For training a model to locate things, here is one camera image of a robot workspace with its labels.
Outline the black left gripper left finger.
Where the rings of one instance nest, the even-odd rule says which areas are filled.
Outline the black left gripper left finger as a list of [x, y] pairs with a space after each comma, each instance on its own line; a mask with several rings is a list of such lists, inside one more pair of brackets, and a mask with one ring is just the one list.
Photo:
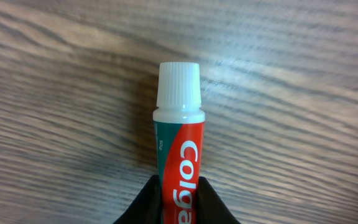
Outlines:
[[152, 175], [114, 224], [161, 224], [162, 193], [158, 175]]

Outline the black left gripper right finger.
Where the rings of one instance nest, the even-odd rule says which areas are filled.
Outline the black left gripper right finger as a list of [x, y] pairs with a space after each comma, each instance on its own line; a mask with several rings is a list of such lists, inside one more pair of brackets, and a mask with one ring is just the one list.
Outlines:
[[197, 224], [240, 224], [205, 177], [199, 178]]

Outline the red green toothpaste tube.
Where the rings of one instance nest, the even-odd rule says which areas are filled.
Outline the red green toothpaste tube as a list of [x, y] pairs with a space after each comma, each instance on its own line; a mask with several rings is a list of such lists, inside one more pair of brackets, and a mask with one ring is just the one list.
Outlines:
[[164, 62], [159, 66], [153, 112], [162, 192], [162, 224], [196, 223], [205, 113], [201, 110], [200, 66]]

